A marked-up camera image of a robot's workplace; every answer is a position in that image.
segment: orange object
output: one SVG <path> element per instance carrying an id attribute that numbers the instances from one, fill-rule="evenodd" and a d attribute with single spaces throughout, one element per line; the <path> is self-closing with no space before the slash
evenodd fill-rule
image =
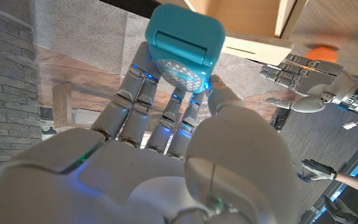
<path id="1" fill-rule="evenodd" d="M 333 63 L 336 63 L 336 61 L 338 60 L 338 55 L 335 50 L 330 49 L 328 47 L 318 47 L 316 49 L 313 49 L 309 53 L 307 53 L 305 57 L 312 60 L 324 60 Z"/>

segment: brick wall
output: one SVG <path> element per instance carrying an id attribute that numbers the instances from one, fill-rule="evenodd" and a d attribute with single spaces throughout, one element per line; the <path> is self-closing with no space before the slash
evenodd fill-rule
<path id="1" fill-rule="evenodd" d="M 31 29 L 0 15 L 0 164 L 41 141 Z"/>

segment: black glove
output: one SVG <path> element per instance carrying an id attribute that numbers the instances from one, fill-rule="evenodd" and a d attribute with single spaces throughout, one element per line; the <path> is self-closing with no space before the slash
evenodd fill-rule
<path id="1" fill-rule="evenodd" d="M 350 210 L 342 200 L 336 199 L 334 204 L 327 196 L 323 195 L 323 198 L 324 206 L 336 223 L 358 224 L 358 215 Z"/>
<path id="2" fill-rule="evenodd" d="M 303 160 L 302 166 L 315 174 L 317 174 L 314 177 L 311 177 L 311 180 L 334 180 L 336 178 L 336 171 L 329 166 L 323 165 L 319 162 L 316 162 L 314 160 Z"/>

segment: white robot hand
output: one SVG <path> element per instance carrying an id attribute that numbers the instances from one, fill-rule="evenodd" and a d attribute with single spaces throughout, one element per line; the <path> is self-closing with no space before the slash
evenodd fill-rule
<path id="1" fill-rule="evenodd" d="M 59 133 L 0 167 L 0 223 L 295 223 L 287 145 L 217 76 L 212 117 L 195 130 L 204 92 L 193 94 L 164 152 L 185 96 L 176 88 L 140 149 L 160 79 L 148 49 L 140 45 L 89 130 Z"/>
<path id="2" fill-rule="evenodd" d="M 302 113 L 321 111 L 326 103 L 335 103 L 358 113 L 358 84 L 344 67 L 332 62 L 288 55 L 288 63 L 277 68 L 263 66 L 260 75 L 302 96 L 298 101 L 267 98 L 266 103 Z"/>

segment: wooden cabinet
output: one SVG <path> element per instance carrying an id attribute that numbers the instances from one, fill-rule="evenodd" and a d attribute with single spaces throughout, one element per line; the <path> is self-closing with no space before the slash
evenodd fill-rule
<path id="1" fill-rule="evenodd" d="M 222 52 L 278 65 L 291 51 L 288 40 L 308 0 L 159 0 L 219 20 L 226 30 Z"/>

